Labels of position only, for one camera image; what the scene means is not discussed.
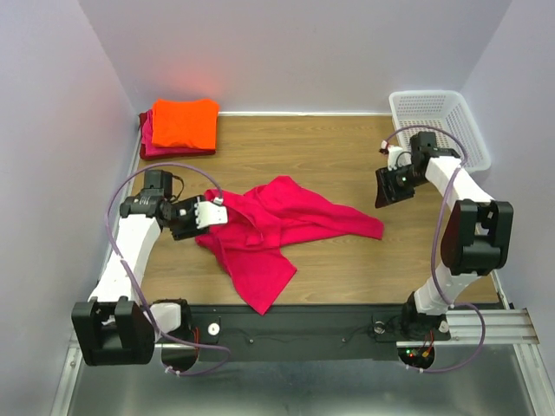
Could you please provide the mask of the crimson t shirt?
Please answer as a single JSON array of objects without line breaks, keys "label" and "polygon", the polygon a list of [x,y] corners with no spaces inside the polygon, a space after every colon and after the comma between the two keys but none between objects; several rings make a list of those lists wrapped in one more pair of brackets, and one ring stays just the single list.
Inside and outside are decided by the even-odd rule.
[{"label": "crimson t shirt", "polygon": [[223,192],[228,222],[195,238],[232,279],[238,295],[264,315],[297,268],[284,246],[344,235],[382,239],[384,225],[357,209],[331,203],[279,176],[244,194]]}]

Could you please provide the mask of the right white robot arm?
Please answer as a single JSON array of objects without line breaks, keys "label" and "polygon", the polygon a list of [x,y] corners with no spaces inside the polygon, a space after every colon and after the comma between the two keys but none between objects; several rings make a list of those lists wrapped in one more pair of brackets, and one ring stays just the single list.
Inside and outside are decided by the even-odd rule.
[{"label": "right white robot arm", "polygon": [[467,150],[440,146],[438,127],[416,126],[408,149],[384,140],[387,165],[376,170],[375,207],[415,195],[429,183],[442,197],[430,256],[430,278],[402,306],[397,324],[409,338],[448,331],[446,313],[473,282],[505,266],[513,227],[513,206],[485,192],[467,172]]}]

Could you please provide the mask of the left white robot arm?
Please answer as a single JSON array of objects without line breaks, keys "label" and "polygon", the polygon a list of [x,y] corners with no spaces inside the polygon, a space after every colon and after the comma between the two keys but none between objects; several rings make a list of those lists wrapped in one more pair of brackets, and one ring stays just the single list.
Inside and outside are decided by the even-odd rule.
[{"label": "left white robot arm", "polygon": [[176,179],[164,170],[145,172],[142,189],[120,205],[118,229],[108,231],[111,253],[99,282],[86,302],[73,307],[71,321],[90,366],[147,364],[163,334],[184,341],[193,332],[186,301],[149,304],[140,290],[148,258],[164,229],[182,240],[228,220],[221,197],[178,199],[173,193]]}]

